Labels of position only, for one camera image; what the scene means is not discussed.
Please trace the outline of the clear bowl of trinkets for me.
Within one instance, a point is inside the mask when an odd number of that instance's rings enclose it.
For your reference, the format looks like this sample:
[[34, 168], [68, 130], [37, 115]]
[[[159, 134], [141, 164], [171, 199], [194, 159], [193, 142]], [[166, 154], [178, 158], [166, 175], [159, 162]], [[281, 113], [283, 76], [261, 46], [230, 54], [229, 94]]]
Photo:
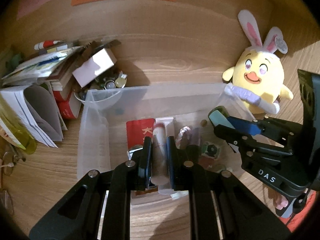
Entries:
[[84, 88], [74, 87], [74, 96], [81, 103], [85, 103], [89, 90], [113, 90], [122, 89], [127, 84], [127, 74], [123, 71], [104, 73], [96, 77]]

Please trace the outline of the yellow chick plush toy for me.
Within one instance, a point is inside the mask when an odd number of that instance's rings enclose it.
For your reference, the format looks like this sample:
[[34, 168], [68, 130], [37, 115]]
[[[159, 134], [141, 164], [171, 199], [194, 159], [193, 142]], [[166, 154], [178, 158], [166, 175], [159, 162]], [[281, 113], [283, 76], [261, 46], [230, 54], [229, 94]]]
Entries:
[[235, 94], [252, 114], [277, 114], [278, 98], [293, 99], [293, 93], [284, 85], [284, 69], [275, 54], [288, 52], [283, 33], [272, 27], [262, 41], [255, 17], [249, 10], [241, 10], [238, 20], [251, 46], [246, 48], [234, 67], [222, 74], [228, 82], [226, 93]]

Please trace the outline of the blue white small box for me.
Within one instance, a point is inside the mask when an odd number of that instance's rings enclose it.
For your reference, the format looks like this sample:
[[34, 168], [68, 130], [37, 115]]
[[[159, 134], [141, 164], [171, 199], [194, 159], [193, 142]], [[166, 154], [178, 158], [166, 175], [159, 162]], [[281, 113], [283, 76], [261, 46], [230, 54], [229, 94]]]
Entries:
[[131, 160], [132, 159], [132, 156], [135, 152], [137, 151], [140, 151], [143, 149], [143, 145], [134, 145], [132, 146], [131, 148], [129, 148], [127, 150], [127, 156], [128, 156], [128, 159]]

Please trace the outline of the pink paw toy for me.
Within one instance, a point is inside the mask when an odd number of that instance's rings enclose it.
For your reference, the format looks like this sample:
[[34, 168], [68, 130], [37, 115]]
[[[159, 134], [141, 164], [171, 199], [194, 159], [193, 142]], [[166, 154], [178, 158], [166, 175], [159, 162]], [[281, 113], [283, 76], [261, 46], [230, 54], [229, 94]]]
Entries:
[[273, 193], [272, 199], [273, 199], [273, 205], [277, 210], [282, 210], [283, 208], [287, 207], [289, 204], [289, 201], [286, 199], [286, 197], [282, 196], [277, 192]]

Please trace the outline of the small brown nut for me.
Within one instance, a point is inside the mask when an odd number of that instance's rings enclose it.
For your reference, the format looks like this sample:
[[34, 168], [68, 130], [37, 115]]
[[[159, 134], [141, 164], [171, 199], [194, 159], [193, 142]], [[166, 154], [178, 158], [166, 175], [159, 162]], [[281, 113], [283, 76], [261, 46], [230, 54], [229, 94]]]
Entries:
[[201, 122], [200, 122], [200, 125], [202, 126], [202, 127], [206, 127], [207, 126], [207, 120], [205, 120], [205, 119], [203, 119], [203, 120], [201, 120]]

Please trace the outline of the stack of books and papers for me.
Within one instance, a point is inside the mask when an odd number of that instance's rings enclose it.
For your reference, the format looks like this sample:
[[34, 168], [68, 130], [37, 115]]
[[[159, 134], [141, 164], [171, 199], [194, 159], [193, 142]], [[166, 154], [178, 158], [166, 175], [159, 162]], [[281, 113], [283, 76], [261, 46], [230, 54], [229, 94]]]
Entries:
[[1, 78], [2, 85], [9, 87], [40, 85], [49, 82], [52, 90], [61, 92], [69, 81], [75, 81], [78, 84], [73, 76], [76, 68], [79, 68], [99, 50], [103, 48], [111, 49], [119, 44], [120, 41], [118, 40], [106, 43], [92, 41], [86, 46], [74, 46], [37, 56], [23, 62], [16, 70]]

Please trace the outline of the clear plastic storage bin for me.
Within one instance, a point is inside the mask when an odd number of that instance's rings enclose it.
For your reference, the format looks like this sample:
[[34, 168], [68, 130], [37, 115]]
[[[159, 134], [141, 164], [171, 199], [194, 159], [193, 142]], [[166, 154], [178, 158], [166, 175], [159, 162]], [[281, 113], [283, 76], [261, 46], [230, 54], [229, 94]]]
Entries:
[[90, 170], [106, 172], [128, 160], [128, 151], [152, 137], [156, 122], [176, 137], [184, 127], [198, 128], [201, 139], [215, 144], [221, 163], [240, 176], [240, 158], [214, 135], [211, 124], [202, 127], [208, 114], [223, 106], [234, 117], [252, 120], [253, 114], [236, 96], [225, 93], [225, 84], [181, 84], [89, 90], [81, 117], [77, 177]]

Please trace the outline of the floral square keychain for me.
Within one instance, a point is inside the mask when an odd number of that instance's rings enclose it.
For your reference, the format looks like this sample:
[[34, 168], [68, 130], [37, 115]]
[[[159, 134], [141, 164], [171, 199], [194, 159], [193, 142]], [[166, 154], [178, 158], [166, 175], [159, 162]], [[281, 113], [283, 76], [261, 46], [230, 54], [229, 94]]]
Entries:
[[220, 155], [220, 148], [211, 142], [205, 141], [201, 146], [201, 155], [218, 159]]

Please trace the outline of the folded white papers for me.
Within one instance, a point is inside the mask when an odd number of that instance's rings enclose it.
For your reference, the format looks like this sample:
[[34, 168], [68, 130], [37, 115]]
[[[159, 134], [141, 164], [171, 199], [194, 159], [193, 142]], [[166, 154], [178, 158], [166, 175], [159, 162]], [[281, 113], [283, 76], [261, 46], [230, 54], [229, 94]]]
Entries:
[[1, 89], [1, 97], [34, 139], [57, 148], [63, 132], [59, 109], [48, 90], [38, 85], [14, 86]]

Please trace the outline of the small white cardboard box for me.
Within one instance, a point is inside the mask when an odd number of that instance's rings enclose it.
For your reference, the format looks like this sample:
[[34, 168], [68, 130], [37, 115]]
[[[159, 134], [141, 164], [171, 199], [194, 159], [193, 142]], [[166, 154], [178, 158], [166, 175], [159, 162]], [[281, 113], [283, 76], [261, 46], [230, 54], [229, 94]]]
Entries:
[[79, 68], [73, 72], [73, 76], [80, 85], [84, 88], [91, 81], [103, 72], [114, 66], [117, 59], [110, 48], [103, 48], [85, 61]]

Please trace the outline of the red tea packet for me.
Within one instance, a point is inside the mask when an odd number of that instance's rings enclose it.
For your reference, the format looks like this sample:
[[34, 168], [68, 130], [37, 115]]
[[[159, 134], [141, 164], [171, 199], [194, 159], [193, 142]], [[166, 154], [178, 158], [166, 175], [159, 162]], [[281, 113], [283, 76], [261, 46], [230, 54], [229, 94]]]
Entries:
[[137, 160], [139, 181], [143, 187], [135, 195], [146, 194], [157, 188], [151, 182], [152, 163], [152, 135], [154, 118], [132, 120], [126, 123], [127, 148], [134, 145], [143, 145], [143, 149], [133, 154], [132, 159]]

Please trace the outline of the red white marker pen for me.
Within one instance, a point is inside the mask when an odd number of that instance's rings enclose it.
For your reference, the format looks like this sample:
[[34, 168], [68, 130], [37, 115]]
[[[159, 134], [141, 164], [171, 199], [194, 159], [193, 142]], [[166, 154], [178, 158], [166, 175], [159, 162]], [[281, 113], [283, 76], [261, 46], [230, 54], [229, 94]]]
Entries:
[[49, 48], [49, 47], [52, 47], [56, 44], [60, 44], [62, 43], [63, 41], [60, 41], [60, 40], [47, 40], [47, 41], [42, 41], [42, 42], [39, 42], [37, 44], [34, 45], [34, 49], [35, 50], [42, 50], [42, 49], [46, 49], [46, 48]]

